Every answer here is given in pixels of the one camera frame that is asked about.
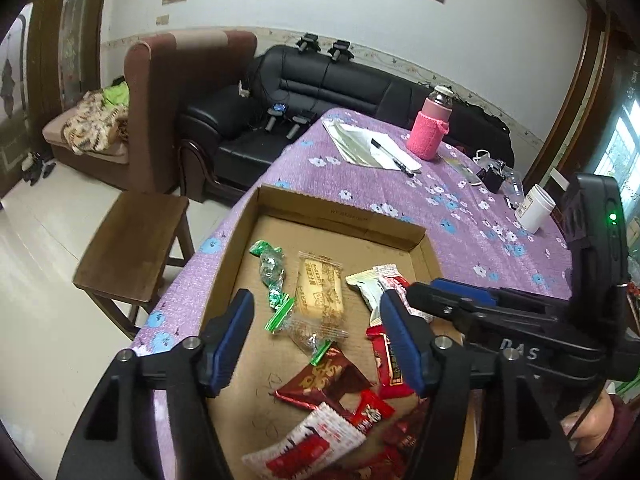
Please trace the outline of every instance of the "wallpaper border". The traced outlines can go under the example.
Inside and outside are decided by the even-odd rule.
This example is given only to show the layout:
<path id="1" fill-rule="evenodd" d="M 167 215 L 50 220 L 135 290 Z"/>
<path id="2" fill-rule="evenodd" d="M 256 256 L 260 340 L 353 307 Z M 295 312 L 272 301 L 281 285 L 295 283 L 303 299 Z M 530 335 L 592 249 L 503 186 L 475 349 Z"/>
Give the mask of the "wallpaper border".
<path id="1" fill-rule="evenodd" d="M 190 27 L 190 29 L 194 28 L 205 28 L 205 27 Z M 279 28 L 267 28 L 267 27 L 243 27 L 243 26 L 235 26 L 235 27 L 207 27 L 207 28 L 221 28 L 221 29 L 230 29 L 234 28 L 237 30 L 247 30 L 254 33 L 258 38 L 258 52 L 257 54 L 263 53 L 267 48 L 272 46 L 272 44 L 284 43 L 288 45 L 295 46 L 296 42 L 304 34 L 304 32 L 294 31 L 294 30 L 284 30 Z M 139 41 L 141 38 L 146 38 L 148 36 L 153 36 L 155 34 L 159 34 L 161 32 L 167 32 L 170 30 L 176 30 L 171 27 L 164 28 L 163 30 L 156 30 L 153 32 L 144 32 L 141 34 L 136 34 L 133 36 L 127 36 L 126 38 L 119 38 L 118 40 L 105 41 L 100 44 L 100 54 L 108 53 L 111 50 L 116 48 L 129 47 L 132 44 Z M 322 48 L 323 52 L 326 52 L 329 48 L 331 48 L 332 44 L 337 38 L 329 38 L 326 36 L 320 36 L 318 39 L 318 43 Z M 522 124 L 513 119 L 509 114 L 505 113 L 504 110 L 498 108 L 493 103 L 483 99 L 478 94 L 472 92 L 471 90 L 463 87 L 462 85 L 444 77 L 433 70 L 429 70 L 423 66 L 415 64 L 411 61 L 407 61 L 398 56 L 393 56 L 392 54 L 388 54 L 386 52 L 382 52 L 381 50 L 376 50 L 374 48 L 360 45 L 357 43 L 351 43 L 350 47 L 351 52 L 353 52 L 354 58 L 362 63 L 369 66 L 373 66 L 375 68 L 379 68 L 380 70 L 384 70 L 389 73 L 393 73 L 409 79 L 411 81 L 417 83 L 428 83 L 431 85 L 447 85 L 451 86 L 456 92 L 456 94 L 462 99 L 468 102 L 469 104 L 477 105 L 482 107 L 482 109 L 488 113 L 489 115 L 493 115 L 499 117 L 504 123 L 509 127 L 512 135 L 519 136 L 522 140 L 524 140 L 529 146 L 535 149 L 537 152 L 542 148 L 544 141 L 538 138 L 531 131 L 526 129 Z"/>

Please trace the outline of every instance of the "person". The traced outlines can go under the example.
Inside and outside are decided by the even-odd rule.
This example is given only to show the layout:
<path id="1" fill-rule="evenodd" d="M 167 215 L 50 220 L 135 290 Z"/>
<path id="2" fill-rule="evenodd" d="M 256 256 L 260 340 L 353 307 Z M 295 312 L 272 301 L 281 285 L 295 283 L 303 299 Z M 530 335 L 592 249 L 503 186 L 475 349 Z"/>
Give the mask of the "person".
<path id="1" fill-rule="evenodd" d="M 562 421 L 568 434 L 582 412 Z M 603 390 L 572 435 L 580 480 L 622 480 L 640 475 L 640 416 Z"/>

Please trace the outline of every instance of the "wooden stool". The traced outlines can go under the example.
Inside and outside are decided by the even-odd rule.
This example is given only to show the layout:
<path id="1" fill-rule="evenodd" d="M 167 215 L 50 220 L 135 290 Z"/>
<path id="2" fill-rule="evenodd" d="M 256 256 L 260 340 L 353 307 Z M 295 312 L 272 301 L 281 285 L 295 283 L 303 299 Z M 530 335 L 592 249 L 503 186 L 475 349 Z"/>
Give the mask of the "wooden stool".
<path id="1" fill-rule="evenodd" d="M 124 191 L 98 227 L 76 269 L 81 288 L 131 339 L 141 306 L 151 313 L 158 302 L 164 266 L 183 267 L 193 256 L 184 196 Z M 169 258 L 178 238 L 183 259 Z M 113 300 L 131 304 L 125 316 Z"/>

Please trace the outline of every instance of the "green cloth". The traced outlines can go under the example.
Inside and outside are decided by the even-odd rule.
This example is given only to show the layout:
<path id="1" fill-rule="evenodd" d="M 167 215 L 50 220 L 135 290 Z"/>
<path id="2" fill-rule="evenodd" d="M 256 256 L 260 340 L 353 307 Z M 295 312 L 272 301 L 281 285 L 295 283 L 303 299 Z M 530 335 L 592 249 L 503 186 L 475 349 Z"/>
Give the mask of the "green cloth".
<path id="1" fill-rule="evenodd" d="M 105 88 L 102 95 L 107 108 L 113 108 L 116 105 L 129 106 L 129 85 L 126 82 Z"/>

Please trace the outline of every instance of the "cardboard box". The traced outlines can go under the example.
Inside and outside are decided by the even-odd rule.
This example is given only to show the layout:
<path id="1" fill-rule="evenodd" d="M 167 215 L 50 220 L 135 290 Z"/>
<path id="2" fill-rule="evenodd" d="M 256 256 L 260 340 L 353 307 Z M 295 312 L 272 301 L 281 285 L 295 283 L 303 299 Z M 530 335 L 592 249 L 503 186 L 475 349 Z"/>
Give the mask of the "cardboard box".
<path id="1" fill-rule="evenodd" d="M 204 326 L 211 317 L 224 312 L 238 288 L 247 288 L 254 294 L 255 319 L 233 380 L 217 399 L 209 401 L 209 413 L 236 480 L 255 478 L 242 464 L 242 455 L 281 441 L 308 415 L 269 395 L 299 373 L 308 364 L 308 356 L 287 335 L 273 336 L 264 330 L 273 312 L 268 305 L 267 288 L 260 281 L 259 258 L 248 252 L 256 240 L 283 248 L 284 289 L 292 296 L 300 251 L 321 254 L 343 265 L 344 329 L 350 336 L 341 349 L 373 383 L 378 375 L 371 344 L 365 336 L 369 310 L 360 294 L 347 287 L 344 277 L 382 264 L 396 264 L 409 282 L 429 283 L 441 276 L 429 239 L 420 226 L 277 187 L 257 189 L 231 235 L 202 320 Z M 460 334 L 447 321 L 436 319 L 432 327 L 438 334 L 447 333 L 460 340 Z M 356 394 L 345 396 L 342 405 L 355 409 L 358 398 Z M 411 410 L 416 402 L 415 396 L 389 400 L 396 409 L 392 420 Z M 475 455 L 473 419 L 470 408 L 459 480 L 471 476 Z M 388 423 L 375 427 L 366 443 L 340 463 L 357 465 L 382 450 L 381 434 Z"/>

